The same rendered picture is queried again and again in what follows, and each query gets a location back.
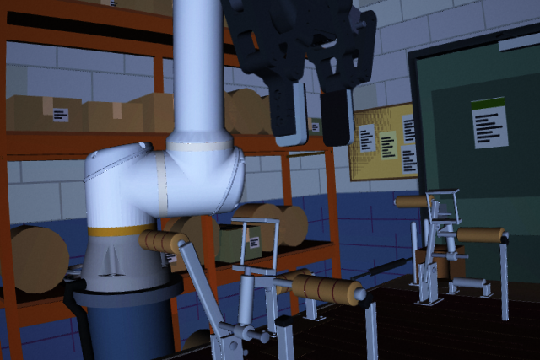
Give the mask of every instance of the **exercise machine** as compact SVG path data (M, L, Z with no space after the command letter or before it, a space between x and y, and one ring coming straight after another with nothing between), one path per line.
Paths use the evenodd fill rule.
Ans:
M143 249L181 255L193 286L202 303L213 334L210 335L213 360L242 360L247 355L242 341L257 339L267 343L270 337L278 339L279 360L294 360L293 318L287 315L278 317L278 299L280 293L292 291L294 295L305 298L308 320L324 320L318 316L316 301L325 301L350 306L360 305L365 309L366 340L368 360L378 356L376 303L359 282L313 276L307 269L277 275L279 220L271 218L235 218L243 222L242 240L246 240L247 223L274 224L274 250L272 268L247 266L244 258L246 244L242 244L240 264L233 265L233 270L243 271L240 276L240 304L238 323L224 322L223 315L212 294L203 268L197 258L192 243L184 234L145 230L139 236ZM251 325L253 320L253 293L256 287L265 288L267 306L267 330L256 332Z
M428 208L428 218L424 220L424 237L426 244L425 263L418 265L418 290L419 305L435 305L442 301L439 297L439 287L437 282L437 263L435 257L442 257L449 261L468 259L469 255L459 255L456 252L456 242L478 242L478 243L498 243L500 252L500 286L502 302L502 320L508 320L508 258L507 250L509 244L509 233L504 228L459 228L454 232L453 225L459 225L462 220L459 218L457 210L456 193L459 189L433 190L425 193L424 196L399 196L394 200L394 204L399 208ZM448 218L451 214L446 212L446 205L435 200L434 195L452 195L454 202L455 218ZM413 240L413 250L416 249L416 223L411 224L411 234ZM435 253L435 237L446 238L446 253ZM482 298L489 298L491 285L486 284L485 279L453 277L449 283L449 292L454 295L459 292L458 287L473 287L482 289Z

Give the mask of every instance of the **wooden floor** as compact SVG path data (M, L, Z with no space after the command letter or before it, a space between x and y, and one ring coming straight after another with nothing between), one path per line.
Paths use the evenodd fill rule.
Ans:
M443 301L428 307L415 305L417 287L412 276L372 288L376 301L380 360L540 359L540 284L509 284L509 320L501 319L500 283L491 282L492 298L481 291L461 288L446 295L448 282L440 281ZM329 304L319 307L325 320L294 317L294 357L302 360L367 358L365 310ZM278 343L245 341L245 360L277 360ZM210 346L162 357L164 360L211 360Z

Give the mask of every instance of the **bulletin board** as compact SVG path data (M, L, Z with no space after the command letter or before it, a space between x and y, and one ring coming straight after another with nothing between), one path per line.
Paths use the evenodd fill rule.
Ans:
M417 179L413 103L354 112L351 181Z

